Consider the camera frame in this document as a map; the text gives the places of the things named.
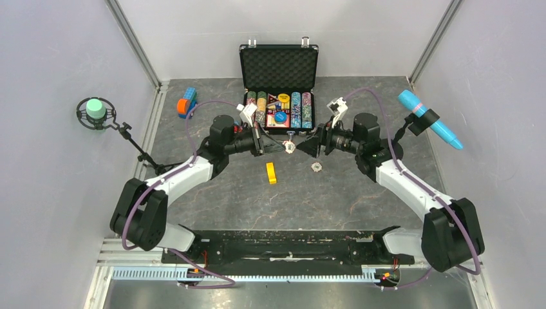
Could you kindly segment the black poker chip case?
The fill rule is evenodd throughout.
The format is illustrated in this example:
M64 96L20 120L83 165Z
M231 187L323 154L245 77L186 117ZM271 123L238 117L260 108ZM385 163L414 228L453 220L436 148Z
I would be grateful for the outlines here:
M244 103L255 103L254 120L271 135L307 135L315 120L314 87L319 47L304 36L299 44L259 44L250 39L239 47ZM280 93L289 103L278 100ZM284 111L287 121L276 124L274 114Z

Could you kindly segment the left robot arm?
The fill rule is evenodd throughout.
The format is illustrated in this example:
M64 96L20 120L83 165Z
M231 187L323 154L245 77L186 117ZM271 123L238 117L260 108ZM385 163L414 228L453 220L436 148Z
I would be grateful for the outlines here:
M183 164L146 181L128 180L110 221L126 250L156 247L174 249L186 262L202 255L197 235L182 225L167 222L169 206L194 187L217 177L229 164L229 156L250 152L253 156L285 151L257 124L237 126L228 115L214 118L209 135Z

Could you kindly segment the red 100 poker chip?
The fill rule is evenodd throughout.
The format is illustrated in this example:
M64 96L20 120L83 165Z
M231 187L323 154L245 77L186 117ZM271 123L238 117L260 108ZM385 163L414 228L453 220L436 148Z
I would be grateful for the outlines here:
M311 169L313 170L313 172L318 173L323 170L323 166L319 162L314 162L311 165Z

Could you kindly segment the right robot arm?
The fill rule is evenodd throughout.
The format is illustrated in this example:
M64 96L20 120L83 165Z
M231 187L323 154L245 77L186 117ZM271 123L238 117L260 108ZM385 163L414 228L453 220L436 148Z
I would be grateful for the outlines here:
M314 158L334 150L352 154L362 174L396 195L420 218L420 229L391 227L379 232L379 240L372 245L377 261L387 263L403 254L425 259L438 272L461 268L469 260L479 267L485 243L474 204L467 198L456 200L421 180L397 158L403 153L401 146L381 138L380 132L377 116L359 113L352 129L330 120L296 148Z

